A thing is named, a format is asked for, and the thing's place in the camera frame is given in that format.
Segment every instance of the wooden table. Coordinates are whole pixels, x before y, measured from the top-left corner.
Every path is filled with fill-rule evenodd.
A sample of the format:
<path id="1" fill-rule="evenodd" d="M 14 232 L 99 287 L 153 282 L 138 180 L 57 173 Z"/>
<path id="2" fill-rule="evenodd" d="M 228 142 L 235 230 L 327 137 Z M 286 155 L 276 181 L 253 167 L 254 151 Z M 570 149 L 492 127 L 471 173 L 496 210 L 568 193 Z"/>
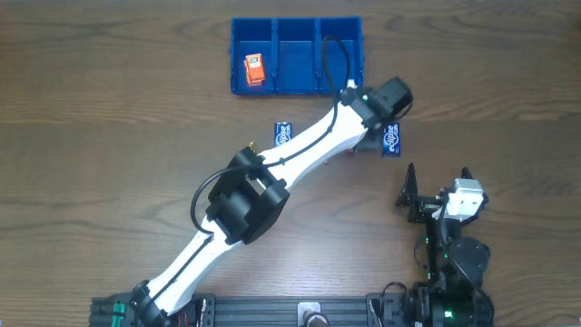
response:
<path id="1" fill-rule="evenodd" d="M 0 3 L 0 320 L 87 324 L 92 296 L 163 271 L 194 234 L 203 178 L 276 121 L 327 97 L 230 91 L 233 16 L 361 15 L 366 84 L 399 75 L 403 155 L 338 155 L 200 291 L 364 295 L 425 280 L 422 226 L 394 208 L 409 162 L 423 194 L 468 166 L 490 204 L 464 230 L 492 250 L 499 326 L 581 314 L 581 11 L 576 0 Z M 207 200 L 200 203 L 203 210 Z"/>

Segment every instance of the blue plastic bin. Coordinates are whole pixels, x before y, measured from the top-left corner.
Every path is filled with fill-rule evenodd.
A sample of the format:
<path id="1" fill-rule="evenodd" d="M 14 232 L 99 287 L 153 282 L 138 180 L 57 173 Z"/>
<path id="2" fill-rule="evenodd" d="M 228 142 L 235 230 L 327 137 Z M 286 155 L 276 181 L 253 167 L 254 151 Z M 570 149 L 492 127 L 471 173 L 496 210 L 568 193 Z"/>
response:
<path id="1" fill-rule="evenodd" d="M 326 35 L 340 38 L 349 51 L 350 78 L 363 84 L 361 18 L 232 18 L 231 89 L 234 94 L 330 94 L 320 60 L 320 43 Z M 246 55 L 262 54 L 266 81 L 248 86 Z M 345 59 L 335 42 L 327 42 L 327 61 L 333 82 L 341 88 Z"/>

